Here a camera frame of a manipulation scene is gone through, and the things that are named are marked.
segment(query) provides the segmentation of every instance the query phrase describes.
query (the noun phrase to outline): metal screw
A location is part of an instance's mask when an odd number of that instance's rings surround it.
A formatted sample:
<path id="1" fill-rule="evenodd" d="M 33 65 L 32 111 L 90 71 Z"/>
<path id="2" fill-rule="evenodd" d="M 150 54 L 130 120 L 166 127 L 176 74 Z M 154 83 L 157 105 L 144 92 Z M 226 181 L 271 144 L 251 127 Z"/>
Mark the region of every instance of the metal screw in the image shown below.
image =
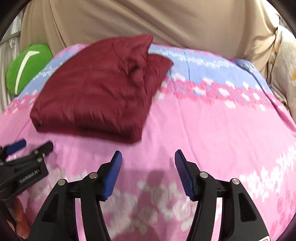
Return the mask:
<path id="1" fill-rule="evenodd" d="M 65 179 L 60 179 L 57 183 L 58 183 L 60 186 L 63 186 L 63 185 L 66 183 L 66 180 L 65 180 Z"/>
<path id="2" fill-rule="evenodd" d="M 208 176 L 209 176 L 209 174 L 207 174 L 206 172 L 201 172 L 200 173 L 201 178 L 207 178 Z"/>
<path id="3" fill-rule="evenodd" d="M 239 180 L 234 178 L 234 179 L 232 179 L 232 183 L 235 185 L 239 185 Z"/>
<path id="4" fill-rule="evenodd" d="M 98 177 L 98 174 L 96 172 L 92 172 L 90 175 L 89 175 L 89 178 L 90 179 L 95 179 Z"/>

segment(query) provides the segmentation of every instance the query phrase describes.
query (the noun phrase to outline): gray curtain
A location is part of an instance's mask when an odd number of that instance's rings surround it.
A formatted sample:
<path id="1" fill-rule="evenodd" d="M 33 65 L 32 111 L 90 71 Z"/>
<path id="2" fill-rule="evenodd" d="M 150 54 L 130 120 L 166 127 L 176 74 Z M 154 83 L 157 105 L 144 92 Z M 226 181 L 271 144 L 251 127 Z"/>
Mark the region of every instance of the gray curtain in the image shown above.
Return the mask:
<path id="1" fill-rule="evenodd" d="M 5 79 L 10 64 L 20 54 L 20 30 L 24 11 L 21 11 L 5 33 L 0 43 L 0 115 L 13 97 L 8 93 Z"/>

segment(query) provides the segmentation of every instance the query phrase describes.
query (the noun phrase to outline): mattress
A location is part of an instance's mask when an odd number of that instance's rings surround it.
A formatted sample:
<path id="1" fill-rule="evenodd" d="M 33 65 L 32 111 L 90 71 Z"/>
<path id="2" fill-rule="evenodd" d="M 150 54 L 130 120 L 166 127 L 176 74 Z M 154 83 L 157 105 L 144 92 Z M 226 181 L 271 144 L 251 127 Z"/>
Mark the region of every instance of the mattress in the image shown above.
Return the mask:
<path id="1" fill-rule="evenodd" d="M 296 211 L 296 126 L 250 62 L 152 45 L 150 53 L 170 58 L 174 66 L 154 96 L 141 142 L 38 133 L 29 118 L 36 97 L 53 72 L 85 47 L 59 52 L 0 116 L 0 145 L 27 140 L 28 148 L 17 156 L 47 140 L 54 144 L 46 160 L 49 175 L 20 197 L 30 223 L 59 179 L 82 179 L 120 150 L 118 181 L 102 203 L 112 240 L 186 240 L 196 203 L 185 196 L 174 164 L 181 149 L 214 178 L 240 179 L 271 240 L 281 235 Z M 79 238 L 85 240 L 76 204 Z M 212 240 L 218 239 L 221 212 L 218 199 Z"/>

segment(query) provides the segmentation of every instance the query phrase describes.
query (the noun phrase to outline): green cushion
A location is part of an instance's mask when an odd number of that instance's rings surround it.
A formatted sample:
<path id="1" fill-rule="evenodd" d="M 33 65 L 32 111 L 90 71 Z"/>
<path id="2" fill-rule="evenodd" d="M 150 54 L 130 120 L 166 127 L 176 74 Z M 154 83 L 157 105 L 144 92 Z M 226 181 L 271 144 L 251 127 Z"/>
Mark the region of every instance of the green cushion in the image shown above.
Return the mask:
<path id="1" fill-rule="evenodd" d="M 9 92 L 14 96 L 19 95 L 52 58 L 48 46 L 30 45 L 12 62 L 7 71 L 6 86 Z"/>

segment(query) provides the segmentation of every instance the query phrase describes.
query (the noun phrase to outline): folded maroon fabric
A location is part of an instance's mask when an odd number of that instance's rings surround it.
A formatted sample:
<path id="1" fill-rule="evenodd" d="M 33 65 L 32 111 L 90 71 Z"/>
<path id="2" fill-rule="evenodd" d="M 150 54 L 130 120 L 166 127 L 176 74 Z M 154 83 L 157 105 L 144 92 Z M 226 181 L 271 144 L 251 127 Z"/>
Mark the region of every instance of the folded maroon fabric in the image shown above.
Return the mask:
<path id="1" fill-rule="evenodd" d="M 148 54 L 152 40 L 151 35 L 106 39 L 69 59 L 31 110 L 36 130 L 140 141 L 152 97 L 173 64 Z"/>

